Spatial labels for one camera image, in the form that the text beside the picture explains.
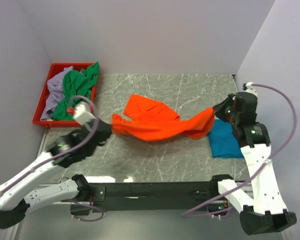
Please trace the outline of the orange t shirt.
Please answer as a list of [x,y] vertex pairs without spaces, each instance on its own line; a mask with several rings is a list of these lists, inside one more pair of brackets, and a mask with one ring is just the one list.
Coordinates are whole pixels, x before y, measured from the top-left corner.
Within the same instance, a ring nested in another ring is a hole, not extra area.
[[207,108],[189,120],[181,120],[176,111],[160,101],[132,94],[123,114],[112,115],[112,130],[116,135],[132,136],[146,142],[166,140],[178,135],[192,139],[206,136],[213,128],[215,114]]

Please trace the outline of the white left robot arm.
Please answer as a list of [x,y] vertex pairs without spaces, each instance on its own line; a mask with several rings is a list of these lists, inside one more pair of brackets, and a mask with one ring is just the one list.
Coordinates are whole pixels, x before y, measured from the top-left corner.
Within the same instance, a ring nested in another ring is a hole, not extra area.
[[105,145],[112,135],[112,126],[102,120],[85,123],[58,137],[24,170],[0,185],[0,229],[8,229],[37,209],[60,201],[83,201],[92,195],[91,187],[82,174],[39,189],[47,178],[74,163],[90,157],[97,147]]

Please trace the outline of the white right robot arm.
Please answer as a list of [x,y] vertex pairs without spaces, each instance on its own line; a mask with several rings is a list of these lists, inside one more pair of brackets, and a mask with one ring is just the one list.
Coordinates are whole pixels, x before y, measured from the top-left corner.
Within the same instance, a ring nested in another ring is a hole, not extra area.
[[247,165],[253,196],[233,179],[220,177],[217,190],[239,213],[243,231],[251,236],[278,233],[295,225],[297,216],[288,210],[271,160],[271,141],[266,126],[256,121],[257,94],[243,91],[230,94],[213,107],[215,115],[231,124]]

